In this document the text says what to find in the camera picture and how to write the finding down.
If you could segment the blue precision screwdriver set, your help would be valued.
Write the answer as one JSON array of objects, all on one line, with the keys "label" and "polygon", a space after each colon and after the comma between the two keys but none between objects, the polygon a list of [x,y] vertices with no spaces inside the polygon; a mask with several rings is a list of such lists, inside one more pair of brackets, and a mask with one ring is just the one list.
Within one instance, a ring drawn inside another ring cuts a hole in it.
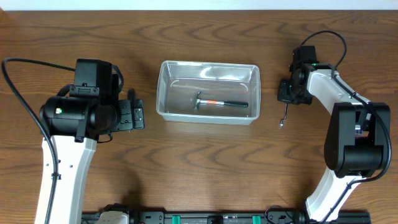
[{"label": "blue precision screwdriver set", "polygon": [[360,135],[362,135],[362,133],[363,133],[363,130],[361,128],[361,125],[360,124],[356,124],[355,125],[355,135],[360,136]]}]

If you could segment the silver wrench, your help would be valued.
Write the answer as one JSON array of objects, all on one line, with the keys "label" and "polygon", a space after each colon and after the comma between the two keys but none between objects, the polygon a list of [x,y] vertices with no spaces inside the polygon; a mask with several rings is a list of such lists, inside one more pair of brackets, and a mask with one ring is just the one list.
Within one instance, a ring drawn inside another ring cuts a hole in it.
[{"label": "silver wrench", "polygon": [[284,116],[283,116],[283,118],[280,120],[280,123],[279,123],[279,126],[280,126],[281,128],[284,127],[284,123],[285,123],[285,121],[286,121],[286,119],[287,119],[287,110],[288,110],[288,104],[286,103],[286,104],[285,104],[285,108],[284,108]]}]

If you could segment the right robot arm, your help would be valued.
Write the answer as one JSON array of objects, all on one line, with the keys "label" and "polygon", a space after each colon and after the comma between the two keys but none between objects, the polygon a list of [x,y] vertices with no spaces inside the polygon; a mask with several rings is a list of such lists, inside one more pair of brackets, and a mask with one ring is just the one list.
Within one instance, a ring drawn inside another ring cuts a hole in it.
[{"label": "right robot arm", "polygon": [[310,105],[317,98],[331,115],[323,147],[326,170],[295,222],[338,223],[355,188],[381,178],[389,168],[391,111],[387,104],[357,94],[334,66],[320,63],[314,46],[301,45],[292,55],[291,76],[281,80],[278,101]]}]

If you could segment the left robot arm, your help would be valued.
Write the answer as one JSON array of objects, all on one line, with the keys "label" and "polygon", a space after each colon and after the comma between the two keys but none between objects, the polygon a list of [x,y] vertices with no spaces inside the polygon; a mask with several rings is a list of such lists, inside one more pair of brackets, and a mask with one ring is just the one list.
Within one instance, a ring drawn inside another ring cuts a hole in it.
[{"label": "left robot arm", "polygon": [[112,63],[78,59],[72,84],[65,85],[40,109],[44,127],[43,173],[36,223],[80,223],[86,178],[100,136],[143,129],[142,100],[124,85]]}]

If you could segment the small claw hammer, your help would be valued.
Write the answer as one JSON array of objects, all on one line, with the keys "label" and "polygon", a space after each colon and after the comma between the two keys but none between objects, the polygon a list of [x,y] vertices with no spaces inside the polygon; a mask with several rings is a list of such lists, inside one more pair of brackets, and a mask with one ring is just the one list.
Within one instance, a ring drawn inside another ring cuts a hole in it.
[{"label": "small claw hammer", "polygon": [[249,106],[248,102],[242,101],[220,101],[220,100],[209,100],[200,98],[201,91],[199,91],[193,101],[193,108],[198,110],[201,105],[216,105],[216,106],[232,106],[239,108],[247,108]]}]

